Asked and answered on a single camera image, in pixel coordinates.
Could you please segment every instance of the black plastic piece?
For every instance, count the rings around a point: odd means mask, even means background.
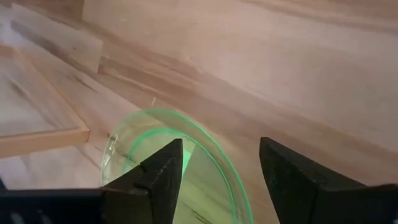
[[[182,178],[182,140],[100,189],[0,188],[4,224],[172,224]]]
[[[367,187],[261,138],[262,172],[280,224],[393,224],[398,186]]]

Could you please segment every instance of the wood grain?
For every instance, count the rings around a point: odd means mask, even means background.
[[[11,10],[1,7],[0,24],[9,29]],[[53,123],[43,119],[32,105],[19,97],[9,82],[0,82],[0,133],[18,133],[26,131],[45,131],[53,129]],[[80,188],[100,186],[100,169],[102,152],[85,144],[77,147],[64,147],[46,152],[36,152],[24,156],[0,159],[0,176],[9,189],[46,189],[46,188]]]
[[[72,127],[76,127],[80,130],[87,131],[86,124],[80,119],[80,117],[76,114],[76,112],[70,108],[69,104],[62,98],[57,89],[43,76],[41,75],[36,68],[31,64],[28,56],[25,52],[14,49],[14,60],[26,73],[30,72],[29,78],[24,80],[18,79],[18,84],[22,86],[30,85],[30,89],[26,90],[31,95],[31,98],[34,99],[34,105],[38,107],[39,110],[48,110],[47,114],[50,119],[54,119],[56,121],[61,120],[62,117],[59,114],[65,114],[67,116],[68,122],[73,123]],[[35,83],[29,83],[26,80],[28,79],[36,79]],[[35,93],[34,90],[38,92],[36,89],[40,88],[45,93]],[[50,95],[49,98],[44,98],[44,95]]]
[[[220,142],[255,222],[277,223],[258,161],[261,136],[365,184],[398,181],[396,6],[87,0],[76,27],[103,41],[98,73],[51,51],[63,40],[30,33],[34,26],[14,23],[4,41],[27,51],[92,130],[88,148],[97,151],[86,157],[98,158],[125,115],[177,110]]]
[[[0,158],[84,144],[89,133],[87,129],[72,129],[2,137]]]

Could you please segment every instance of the green glass bowl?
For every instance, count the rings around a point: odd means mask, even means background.
[[[253,223],[243,184],[227,155],[202,127],[175,111],[148,109],[125,118],[106,145],[101,185],[176,138],[183,139],[183,177],[174,223]]]

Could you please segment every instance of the wooden board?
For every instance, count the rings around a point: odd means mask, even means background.
[[[90,131],[19,49],[0,45],[0,157],[86,142]]]

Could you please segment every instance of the wooden frame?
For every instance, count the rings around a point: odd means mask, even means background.
[[[55,120],[53,125],[60,127],[51,131],[0,136],[0,158],[87,142],[90,130],[86,124],[20,49],[0,45],[0,57],[10,58],[24,72],[12,74],[9,78],[19,85],[18,88],[35,104],[40,114],[49,121]]]

